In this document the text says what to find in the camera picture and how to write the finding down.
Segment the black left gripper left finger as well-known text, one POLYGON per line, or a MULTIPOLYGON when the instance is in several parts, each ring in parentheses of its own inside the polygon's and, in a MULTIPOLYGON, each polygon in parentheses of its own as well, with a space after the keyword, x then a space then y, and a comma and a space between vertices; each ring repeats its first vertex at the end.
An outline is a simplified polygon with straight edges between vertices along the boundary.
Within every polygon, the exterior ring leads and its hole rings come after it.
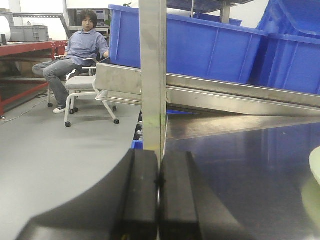
POLYGON ((19 240, 154 240, 158 161, 129 149, 103 179, 76 198, 31 218, 19 240))

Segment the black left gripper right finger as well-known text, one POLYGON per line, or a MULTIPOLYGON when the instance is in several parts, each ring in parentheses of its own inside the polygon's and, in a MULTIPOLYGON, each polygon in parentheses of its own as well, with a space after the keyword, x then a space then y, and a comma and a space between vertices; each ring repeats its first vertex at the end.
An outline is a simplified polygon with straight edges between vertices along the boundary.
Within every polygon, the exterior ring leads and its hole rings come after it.
POLYGON ((250 234, 213 192, 190 152, 168 151, 160 169, 162 240, 248 240, 250 234))

